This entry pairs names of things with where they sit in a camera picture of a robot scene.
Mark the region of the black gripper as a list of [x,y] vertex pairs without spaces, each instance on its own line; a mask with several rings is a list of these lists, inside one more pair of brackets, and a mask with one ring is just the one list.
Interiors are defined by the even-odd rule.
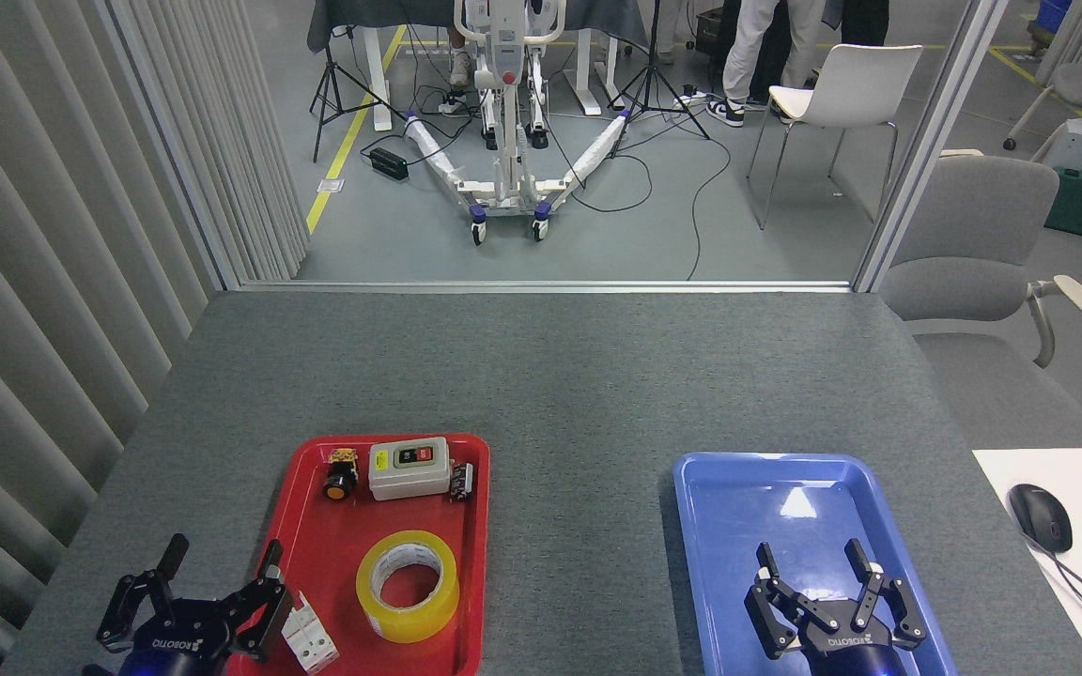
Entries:
[[[889,576],[869,561],[859,539],[852,538],[844,552],[862,593],[849,623],[839,622],[837,632],[829,633],[828,613],[781,581],[769,543],[758,544],[758,572],[745,609],[765,657],[776,660],[800,650],[812,675],[905,675],[898,650],[916,649],[928,638],[914,592],[902,576]],[[873,619],[880,598],[889,604],[892,629]]]
[[[155,568],[116,583],[96,640],[111,653],[130,649],[120,675],[220,675],[229,652],[267,658],[270,642],[282,636],[291,599],[278,566],[279,540],[267,543],[253,580],[219,604],[173,598],[169,582],[189,546],[189,539],[176,533]],[[154,617],[133,629],[145,600]]]

